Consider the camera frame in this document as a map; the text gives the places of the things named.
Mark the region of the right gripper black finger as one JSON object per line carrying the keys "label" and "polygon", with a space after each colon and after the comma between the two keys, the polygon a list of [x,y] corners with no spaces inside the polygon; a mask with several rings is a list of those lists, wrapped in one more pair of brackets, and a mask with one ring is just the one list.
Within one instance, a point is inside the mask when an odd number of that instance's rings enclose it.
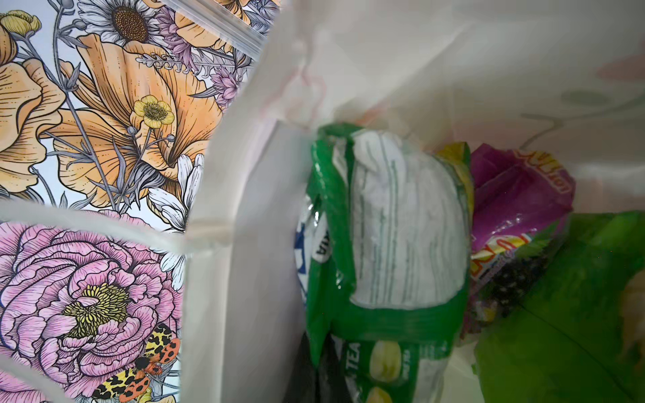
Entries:
{"label": "right gripper black finger", "polygon": [[310,357],[309,338],[303,335],[297,351],[284,403],[341,403],[348,401],[348,387],[344,379],[336,344],[328,335],[319,365]]}

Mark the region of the green Fox's lemon candy bag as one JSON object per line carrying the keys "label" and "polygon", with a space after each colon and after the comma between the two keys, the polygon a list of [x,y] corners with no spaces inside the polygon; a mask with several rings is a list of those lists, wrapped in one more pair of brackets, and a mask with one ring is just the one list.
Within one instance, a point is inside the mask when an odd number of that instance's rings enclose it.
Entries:
{"label": "green Fox's lemon candy bag", "polygon": [[310,357],[339,347],[352,402],[434,402],[468,299],[470,148],[354,124],[312,144],[294,245]]}

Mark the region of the green Lay's chips bag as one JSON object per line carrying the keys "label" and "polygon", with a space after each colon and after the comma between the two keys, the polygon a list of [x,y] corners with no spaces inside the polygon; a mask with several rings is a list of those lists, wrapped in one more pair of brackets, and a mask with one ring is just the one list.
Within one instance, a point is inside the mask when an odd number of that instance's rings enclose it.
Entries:
{"label": "green Lay's chips bag", "polygon": [[643,401],[644,354],[621,338],[621,294],[643,269],[643,213],[574,215],[544,276],[480,337],[485,401]]}

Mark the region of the purple raisin snack bag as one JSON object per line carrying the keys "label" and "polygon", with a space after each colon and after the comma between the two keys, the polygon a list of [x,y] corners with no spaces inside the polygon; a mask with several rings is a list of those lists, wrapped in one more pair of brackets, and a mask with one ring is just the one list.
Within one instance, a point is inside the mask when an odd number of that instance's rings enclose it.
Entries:
{"label": "purple raisin snack bag", "polygon": [[475,181],[470,296],[464,331],[507,317],[544,275],[562,243],[576,184],[543,151],[482,144],[471,156]]}

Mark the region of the white paper gift bag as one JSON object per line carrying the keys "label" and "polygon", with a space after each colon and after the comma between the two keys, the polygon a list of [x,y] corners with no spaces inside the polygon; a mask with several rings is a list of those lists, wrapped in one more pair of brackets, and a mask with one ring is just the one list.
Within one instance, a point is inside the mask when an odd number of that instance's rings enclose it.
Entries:
{"label": "white paper gift bag", "polygon": [[2,401],[283,402],[329,124],[467,144],[472,229],[482,144],[554,156],[569,227],[644,215],[644,4],[2,2]]}

